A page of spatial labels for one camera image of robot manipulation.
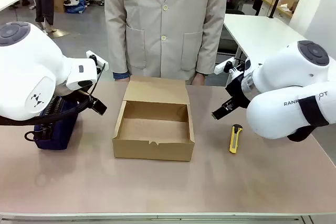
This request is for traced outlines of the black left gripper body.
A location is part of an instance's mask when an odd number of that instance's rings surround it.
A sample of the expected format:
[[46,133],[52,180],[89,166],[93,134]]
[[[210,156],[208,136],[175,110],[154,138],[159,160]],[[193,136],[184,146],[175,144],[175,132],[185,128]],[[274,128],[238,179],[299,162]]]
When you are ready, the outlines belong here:
[[67,87],[56,87],[54,92],[54,98],[56,99],[59,97],[61,97],[65,101],[70,102],[84,103],[91,101],[87,88],[72,91]]

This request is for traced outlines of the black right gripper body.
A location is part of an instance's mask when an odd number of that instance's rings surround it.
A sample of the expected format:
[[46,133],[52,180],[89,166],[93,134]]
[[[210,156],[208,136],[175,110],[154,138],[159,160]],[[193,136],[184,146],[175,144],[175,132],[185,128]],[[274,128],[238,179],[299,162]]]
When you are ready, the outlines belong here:
[[231,97],[234,97],[238,108],[246,109],[250,104],[250,100],[244,95],[242,90],[242,80],[244,74],[241,74],[239,77],[232,79],[231,82],[226,86],[226,91]]

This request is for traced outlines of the navy blue zipper pouch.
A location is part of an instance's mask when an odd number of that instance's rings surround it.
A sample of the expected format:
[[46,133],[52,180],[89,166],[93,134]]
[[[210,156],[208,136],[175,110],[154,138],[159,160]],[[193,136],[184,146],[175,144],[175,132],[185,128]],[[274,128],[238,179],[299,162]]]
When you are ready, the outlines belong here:
[[[40,116],[59,114],[76,106],[76,102],[65,101],[62,97],[53,97]],[[77,117],[78,114],[74,114],[57,122],[35,125],[34,130],[27,132],[24,138],[34,142],[42,150],[65,150]]]

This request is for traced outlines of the brown cardboard box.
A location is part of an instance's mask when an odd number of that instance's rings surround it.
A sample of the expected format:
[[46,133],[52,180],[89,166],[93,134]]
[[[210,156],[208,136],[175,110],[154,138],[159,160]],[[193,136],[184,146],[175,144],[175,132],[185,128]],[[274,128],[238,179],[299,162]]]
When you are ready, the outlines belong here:
[[195,137],[184,81],[131,76],[115,126],[116,158],[192,159]]

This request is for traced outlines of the person left hand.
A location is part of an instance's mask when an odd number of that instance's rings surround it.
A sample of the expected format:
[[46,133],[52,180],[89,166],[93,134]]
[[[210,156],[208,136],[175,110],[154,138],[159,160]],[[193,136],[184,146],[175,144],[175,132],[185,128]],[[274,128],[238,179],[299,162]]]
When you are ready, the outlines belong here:
[[205,85],[205,78],[206,75],[202,74],[202,73],[196,73],[196,75],[194,76],[194,79],[192,80],[192,85],[194,86],[204,86]]

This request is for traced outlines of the yellow utility knife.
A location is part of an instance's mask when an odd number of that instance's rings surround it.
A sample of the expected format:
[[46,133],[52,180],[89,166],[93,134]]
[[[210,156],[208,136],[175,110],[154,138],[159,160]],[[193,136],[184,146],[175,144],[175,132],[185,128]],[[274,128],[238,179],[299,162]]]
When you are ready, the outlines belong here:
[[232,126],[231,136],[230,136],[230,145],[229,152],[232,154],[236,154],[238,148],[238,139],[239,134],[243,130],[243,127],[239,124],[234,124]]

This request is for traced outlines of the person left arm beige sleeve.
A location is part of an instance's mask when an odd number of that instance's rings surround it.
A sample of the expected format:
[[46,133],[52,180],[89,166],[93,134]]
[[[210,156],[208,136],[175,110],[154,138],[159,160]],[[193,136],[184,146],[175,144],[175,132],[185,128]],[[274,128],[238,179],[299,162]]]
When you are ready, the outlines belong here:
[[203,23],[202,43],[198,52],[196,73],[211,74],[224,24],[226,0],[208,0]]

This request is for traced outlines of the person arm beige sleeve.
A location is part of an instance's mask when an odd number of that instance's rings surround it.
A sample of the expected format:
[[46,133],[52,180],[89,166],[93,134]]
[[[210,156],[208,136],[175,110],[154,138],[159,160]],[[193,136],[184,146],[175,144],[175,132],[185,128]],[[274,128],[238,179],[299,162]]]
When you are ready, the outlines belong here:
[[203,23],[202,43],[198,52],[196,73],[211,74],[224,24],[226,0],[208,0]]
[[115,81],[128,82],[130,74],[125,56],[125,30],[127,12],[123,0],[105,0],[108,52]]

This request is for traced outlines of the large white table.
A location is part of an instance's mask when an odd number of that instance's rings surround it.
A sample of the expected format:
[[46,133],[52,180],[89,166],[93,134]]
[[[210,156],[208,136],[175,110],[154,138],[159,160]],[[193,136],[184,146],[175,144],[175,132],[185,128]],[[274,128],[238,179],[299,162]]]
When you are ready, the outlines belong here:
[[226,14],[224,26],[251,64],[256,65],[289,44],[306,40],[279,19],[266,16]]

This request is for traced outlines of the person right arm beige sleeve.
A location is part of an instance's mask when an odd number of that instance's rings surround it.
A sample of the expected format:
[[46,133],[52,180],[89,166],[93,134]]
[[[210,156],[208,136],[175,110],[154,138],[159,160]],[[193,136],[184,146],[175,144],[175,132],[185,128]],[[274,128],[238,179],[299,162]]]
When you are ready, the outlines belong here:
[[115,81],[128,82],[130,74],[125,56],[125,30],[127,12],[123,0],[105,0],[108,52]]

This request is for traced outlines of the blue plastic bag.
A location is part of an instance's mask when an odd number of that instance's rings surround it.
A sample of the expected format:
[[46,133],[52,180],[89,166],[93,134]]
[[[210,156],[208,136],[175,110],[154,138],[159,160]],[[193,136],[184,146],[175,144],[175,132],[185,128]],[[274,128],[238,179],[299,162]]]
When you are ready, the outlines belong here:
[[82,14],[87,8],[86,0],[65,0],[64,7],[66,13]]

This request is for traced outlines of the wooden workbench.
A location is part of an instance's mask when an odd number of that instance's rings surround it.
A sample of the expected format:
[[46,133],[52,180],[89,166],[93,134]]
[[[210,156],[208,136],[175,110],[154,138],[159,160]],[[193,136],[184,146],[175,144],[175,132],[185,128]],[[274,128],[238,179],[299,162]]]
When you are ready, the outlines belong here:
[[[262,1],[262,5],[261,5],[258,15],[259,16],[269,16],[276,0],[261,0],[261,1]],[[291,19],[293,16],[292,12],[288,8],[281,7],[280,3],[278,3],[278,6],[275,9],[274,17],[276,15],[281,16],[281,17],[286,17],[289,19]]]

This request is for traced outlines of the black stand pole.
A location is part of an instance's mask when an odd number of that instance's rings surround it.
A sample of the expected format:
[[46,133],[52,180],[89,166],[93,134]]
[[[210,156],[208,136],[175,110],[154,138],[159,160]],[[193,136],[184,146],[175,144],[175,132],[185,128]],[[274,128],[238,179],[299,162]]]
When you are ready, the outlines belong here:
[[270,15],[268,16],[269,18],[273,18],[274,17],[274,13],[275,13],[275,11],[277,9],[278,3],[279,3],[279,0],[275,0],[275,2],[273,4],[273,7],[271,9]]

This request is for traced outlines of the person torso beige coat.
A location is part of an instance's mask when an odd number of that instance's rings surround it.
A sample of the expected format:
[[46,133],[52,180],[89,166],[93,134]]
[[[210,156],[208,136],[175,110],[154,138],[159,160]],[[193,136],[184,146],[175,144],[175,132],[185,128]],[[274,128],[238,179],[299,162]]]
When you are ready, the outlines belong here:
[[123,0],[130,76],[191,81],[208,0]]

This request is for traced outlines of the small white table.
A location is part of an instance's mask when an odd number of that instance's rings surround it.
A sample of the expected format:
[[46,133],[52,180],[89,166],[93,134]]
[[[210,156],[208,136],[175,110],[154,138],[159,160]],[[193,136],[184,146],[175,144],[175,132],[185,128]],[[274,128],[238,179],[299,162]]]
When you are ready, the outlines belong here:
[[20,0],[0,0],[0,12],[19,1]]

